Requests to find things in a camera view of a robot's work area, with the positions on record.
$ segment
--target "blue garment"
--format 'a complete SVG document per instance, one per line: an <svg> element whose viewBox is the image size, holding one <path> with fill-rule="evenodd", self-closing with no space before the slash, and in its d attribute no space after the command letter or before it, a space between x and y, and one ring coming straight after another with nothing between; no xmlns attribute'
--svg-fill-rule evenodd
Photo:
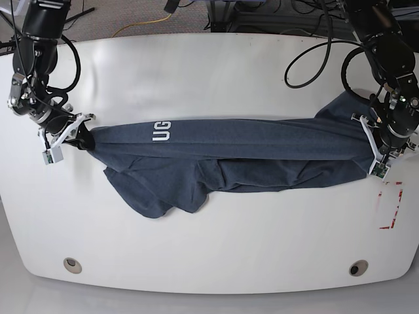
<svg viewBox="0 0 419 314"><path fill-rule="evenodd" d="M212 191L277 192L366 177L374 159L352 113L368 108L343 93L315 118L184 120L96 128L90 154L138 213L196 212Z"/></svg>

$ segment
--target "white table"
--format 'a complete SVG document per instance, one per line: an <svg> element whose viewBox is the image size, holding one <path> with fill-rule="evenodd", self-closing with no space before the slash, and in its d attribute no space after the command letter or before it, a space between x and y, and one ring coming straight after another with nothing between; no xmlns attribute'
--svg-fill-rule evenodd
<svg viewBox="0 0 419 314"><path fill-rule="evenodd" d="M336 44L325 72L291 90L288 63L319 39L277 35L185 34L77 44L82 77L69 95L88 127L166 119L311 117L338 96L349 45ZM291 82L309 79L324 50L296 64ZM343 287L402 276L419 244L418 160L379 179L280 193L212 193L196 214L174 209L153 220L128 207L86 152L64 147L45 166L37 125L7 108L11 56L0 58L0 195L20 256L31 273L105 287L245 294ZM51 85L65 87L75 65L59 47ZM378 89L365 57L351 64L354 87ZM403 181L394 228L390 225ZM380 203L378 194L382 192ZM75 258L82 273L63 267ZM361 277L350 266L366 260Z"/></svg>

